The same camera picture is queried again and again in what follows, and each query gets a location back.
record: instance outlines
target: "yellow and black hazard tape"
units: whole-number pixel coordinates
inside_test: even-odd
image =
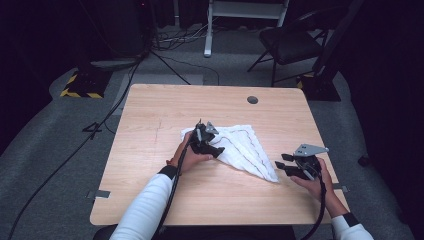
[[[78,72],[74,72],[72,77],[69,79],[62,93],[61,97],[85,97],[85,98],[104,98],[104,90],[102,91],[87,91],[87,90],[79,90],[76,87],[76,83],[78,82]]]

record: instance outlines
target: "white sleeve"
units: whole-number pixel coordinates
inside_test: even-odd
[[[373,239],[371,234],[367,230],[365,230],[362,224],[360,224],[359,222],[356,222],[354,224],[348,223],[348,221],[346,221],[343,215],[337,216],[331,219],[331,224],[333,225],[334,231],[336,232],[336,239],[340,239],[340,240]]]
[[[165,174],[153,176],[128,207],[110,239],[152,239],[171,194],[172,183]]]

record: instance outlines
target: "person's left hand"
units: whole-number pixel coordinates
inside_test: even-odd
[[[177,151],[175,151],[174,157],[171,158],[171,160],[166,160],[167,165],[173,165],[175,167],[178,167],[178,160],[180,159],[181,153],[183,152],[185,145],[190,139],[191,134],[192,132],[188,132],[185,134],[184,140],[178,146]],[[193,152],[193,149],[191,149],[189,145],[184,158],[183,166],[181,167],[181,172],[190,170],[194,165],[199,162],[208,161],[211,159],[213,159],[213,156],[211,154],[196,154]]]

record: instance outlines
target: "person's right hand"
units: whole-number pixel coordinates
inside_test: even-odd
[[[325,184],[328,194],[334,194],[333,181],[331,180],[330,173],[328,172],[327,165],[325,165],[324,159],[318,158],[319,164],[321,165],[322,180]],[[321,201],[321,185],[318,178],[312,180],[304,180],[296,176],[291,176],[290,179],[297,185],[306,188],[309,193],[318,201]]]

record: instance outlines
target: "chair backrest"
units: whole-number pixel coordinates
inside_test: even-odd
[[[287,26],[282,27],[281,34],[313,31],[316,29],[335,29],[340,20],[346,16],[348,7],[337,6],[309,12]]]

